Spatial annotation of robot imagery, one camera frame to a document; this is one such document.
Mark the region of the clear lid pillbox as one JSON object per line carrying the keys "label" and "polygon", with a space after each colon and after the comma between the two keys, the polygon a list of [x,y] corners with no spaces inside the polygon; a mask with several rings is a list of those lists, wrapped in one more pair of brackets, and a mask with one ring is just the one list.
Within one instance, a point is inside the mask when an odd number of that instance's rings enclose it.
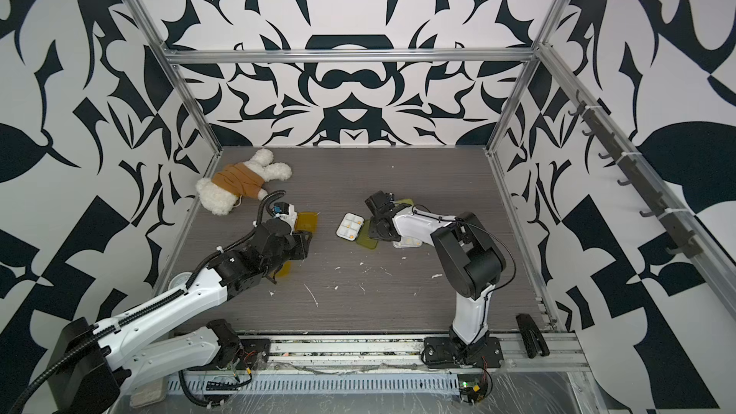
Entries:
{"label": "clear lid pillbox", "polygon": [[421,247],[423,242],[412,237],[401,237],[400,241],[393,241],[392,245],[396,249],[409,249]]}

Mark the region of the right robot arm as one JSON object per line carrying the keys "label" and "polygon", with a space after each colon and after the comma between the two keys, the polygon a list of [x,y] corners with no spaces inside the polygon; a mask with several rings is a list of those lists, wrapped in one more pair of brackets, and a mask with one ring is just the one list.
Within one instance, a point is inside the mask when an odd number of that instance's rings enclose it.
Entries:
{"label": "right robot arm", "polygon": [[488,333],[490,299],[507,263],[494,237],[471,212],[441,216],[379,191],[365,204],[369,237],[398,243],[405,238],[435,249],[444,276],[456,293],[450,342],[458,353],[478,347]]}

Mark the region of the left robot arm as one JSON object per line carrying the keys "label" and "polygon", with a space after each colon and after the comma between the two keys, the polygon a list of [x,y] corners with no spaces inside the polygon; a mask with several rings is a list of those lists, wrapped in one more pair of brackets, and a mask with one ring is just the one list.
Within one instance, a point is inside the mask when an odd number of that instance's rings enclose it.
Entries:
{"label": "left robot arm", "polygon": [[241,339],[224,319],[181,337],[170,332],[262,280],[274,280],[285,263],[306,259],[313,235],[271,218],[177,276],[150,301],[95,324],[79,319],[67,325],[48,366],[57,412],[103,413],[123,393],[151,381],[241,360]]}

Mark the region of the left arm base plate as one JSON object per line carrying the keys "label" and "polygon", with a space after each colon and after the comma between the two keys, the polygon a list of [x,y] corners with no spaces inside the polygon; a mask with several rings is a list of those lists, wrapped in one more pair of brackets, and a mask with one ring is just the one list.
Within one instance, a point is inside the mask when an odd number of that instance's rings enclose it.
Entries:
{"label": "left arm base plate", "polygon": [[269,361],[271,340],[268,338],[246,338],[237,350],[220,351],[210,363],[191,368],[191,371],[236,371],[260,370]]}

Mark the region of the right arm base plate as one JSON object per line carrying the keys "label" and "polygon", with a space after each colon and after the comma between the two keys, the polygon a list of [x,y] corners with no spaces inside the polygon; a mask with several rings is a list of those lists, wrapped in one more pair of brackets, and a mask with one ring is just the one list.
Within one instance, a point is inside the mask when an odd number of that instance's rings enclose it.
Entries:
{"label": "right arm base plate", "polygon": [[485,335],[470,345],[466,345],[458,337],[427,337],[420,358],[430,369],[498,369],[504,362],[500,341],[490,335]]}

